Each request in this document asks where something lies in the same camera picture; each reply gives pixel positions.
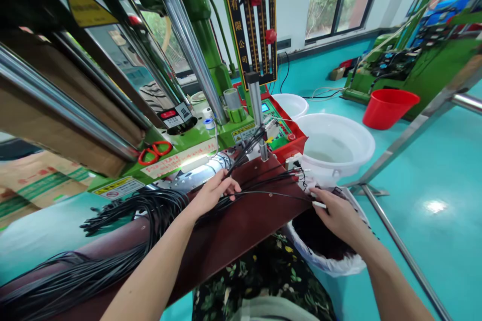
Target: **red scissors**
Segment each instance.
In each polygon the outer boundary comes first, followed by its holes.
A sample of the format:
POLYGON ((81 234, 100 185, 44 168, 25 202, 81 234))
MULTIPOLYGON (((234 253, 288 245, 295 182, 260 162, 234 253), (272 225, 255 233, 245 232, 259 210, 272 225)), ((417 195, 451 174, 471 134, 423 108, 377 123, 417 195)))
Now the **red scissors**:
POLYGON ((158 141, 158 142, 154 142, 152 144, 148 144, 147 148, 144 149, 142 151, 142 153, 139 155, 139 158, 137 158, 137 161, 139 162, 140 165, 142 166, 150 166, 152 164, 154 164, 155 162, 157 162, 159 160, 160 157, 166 155, 167 153, 169 153, 170 151, 172 150, 172 144, 170 144, 169 142, 166 142, 166 141, 158 141), (165 144, 167 145, 167 149, 165 151, 159 151, 157 149, 157 145, 161 145, 161 144, 165 144), (153 154, 154 155, 154 159, 153 160, 150 160, 148 162, 145 162, 143 161, 144 159, 144 156, 146 155, 146 153, 150 153, 150 154, 153 154))

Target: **forearm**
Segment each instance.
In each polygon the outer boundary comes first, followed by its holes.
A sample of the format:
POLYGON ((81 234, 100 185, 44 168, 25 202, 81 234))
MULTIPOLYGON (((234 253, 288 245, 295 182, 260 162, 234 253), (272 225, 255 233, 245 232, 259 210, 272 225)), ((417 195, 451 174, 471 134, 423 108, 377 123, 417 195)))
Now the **forearm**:
POLYGON ((159 321, 195 221, 188 208, 179 214, 122 285, 101 321, 159 321))
POLYGON ((372 236, 358 252, 367 264, 382 321, 433 320, 385 246, 372 236))

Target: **white bucket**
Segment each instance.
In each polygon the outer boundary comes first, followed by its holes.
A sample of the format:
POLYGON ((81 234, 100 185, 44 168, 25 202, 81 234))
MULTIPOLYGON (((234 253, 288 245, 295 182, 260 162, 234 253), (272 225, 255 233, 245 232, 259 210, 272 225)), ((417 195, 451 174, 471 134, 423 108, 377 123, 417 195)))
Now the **white bucket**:
POLYGON ((357 122, 334 114, 308 114, 296 123, 308 140, 301 166, 321 186, 333 187, 341 177, 356 174, 375 151, 375 140, 357 122))
POLYGON ((283 110, 296 120, 308 112, 308 102, 296 94, 275 94, 272 96, 283 110))

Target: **red bucket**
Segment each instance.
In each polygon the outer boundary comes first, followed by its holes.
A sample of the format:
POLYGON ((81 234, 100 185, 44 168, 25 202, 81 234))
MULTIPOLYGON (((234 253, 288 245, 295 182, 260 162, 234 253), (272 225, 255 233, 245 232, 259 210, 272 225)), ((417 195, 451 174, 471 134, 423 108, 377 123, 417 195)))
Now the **red bucket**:
POLYGON ((390 129, 406 112, 420 102, 420 97, 399 89, 380 89, 372 93, 363 124, 367 127, 390 129))

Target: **brown cardboard box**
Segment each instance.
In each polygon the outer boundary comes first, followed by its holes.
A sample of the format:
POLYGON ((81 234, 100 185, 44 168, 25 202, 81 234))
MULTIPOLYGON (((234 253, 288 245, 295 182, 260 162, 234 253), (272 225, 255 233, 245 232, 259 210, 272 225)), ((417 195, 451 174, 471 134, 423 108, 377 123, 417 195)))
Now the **brown cardboard box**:
POLYGON ((39 209, 11 189, 0 187, 0 232, 13 221, 39 209))
POLYGON ((340 80, 343 78, 343 73, 345 72, 345 67, 341 67, 339 69, 334 69, 330 74, 330 80, 340 80))
POLYGON ((50 153, 46 150, 39 154, 38 160, 85 186, 90 186, 95 178, 95 175, 91 177, 89 171, 80 164, 62 158, 61 156, 50 153))
MULTIPOLYGON (((134 146, 144 136, 107 96, 50 43, 28 33, 0 34, 0 40, 49 81, 84 106, 134 146)), ((126 162, 63 117, 0 77, 0 104, 9 116, 0 129, 108 177, 120 175, 126 162)))
POLYGON ((87 190, 86 185, 42 163, 41 156, 37 153, 1 164, 0 185, 38 208, 46 208, 87 190))

